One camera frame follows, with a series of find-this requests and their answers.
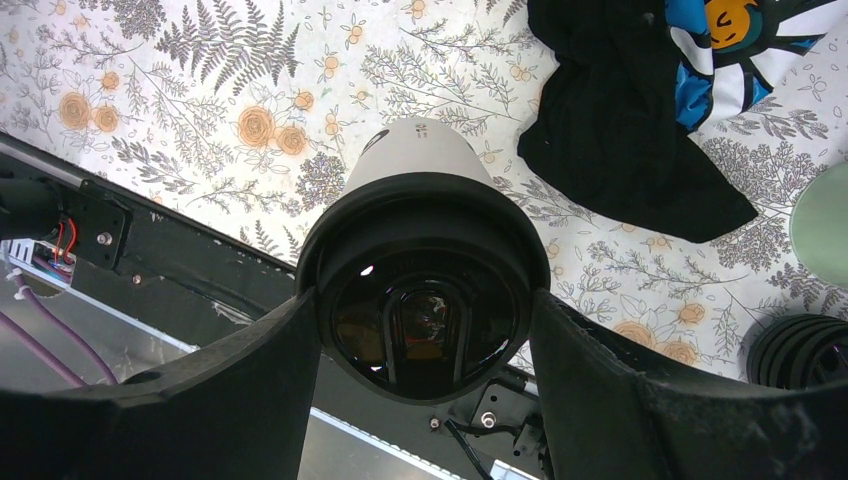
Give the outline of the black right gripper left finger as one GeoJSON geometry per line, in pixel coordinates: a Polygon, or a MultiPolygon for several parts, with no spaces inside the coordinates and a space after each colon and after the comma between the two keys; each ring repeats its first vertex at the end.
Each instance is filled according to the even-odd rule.
{"type": "Polygon", "coordinates": [[[294,479],[321,355],[312,293],[122,384],[1,395],[5,479],[294,479]]]}

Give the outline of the black plastic cup lid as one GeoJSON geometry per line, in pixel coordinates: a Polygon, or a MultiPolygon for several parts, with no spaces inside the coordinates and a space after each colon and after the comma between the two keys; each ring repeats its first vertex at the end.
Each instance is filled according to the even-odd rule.
{"type": "Polygon", "coordinates": [[[493,377],[529,335],[550,286],[540,236],[495,188],[446,173],[392,175],[344,194],[301,251],[327,353],[355,380],[412,405],[493,377]]]}

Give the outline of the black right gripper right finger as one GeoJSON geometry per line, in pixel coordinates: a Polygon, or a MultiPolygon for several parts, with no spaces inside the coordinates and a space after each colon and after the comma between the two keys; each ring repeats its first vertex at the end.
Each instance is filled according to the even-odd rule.
{"type": "Polygon", "coordinates": [[[783,390],[670,359],[544,289],[531,353],[556,479],[843,479],[847,385],[783,390]]]}

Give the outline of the single white paper cup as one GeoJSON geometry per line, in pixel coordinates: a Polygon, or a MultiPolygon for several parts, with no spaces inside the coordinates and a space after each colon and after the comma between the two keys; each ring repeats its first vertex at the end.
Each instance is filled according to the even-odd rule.
{"type": "Polygon", "coordinates": [[[494,185],[463,135],[438,120],[410,117],[384,126],[366,143],[342,193],[383,178],[420,173],[462,176],[494,185]]]}

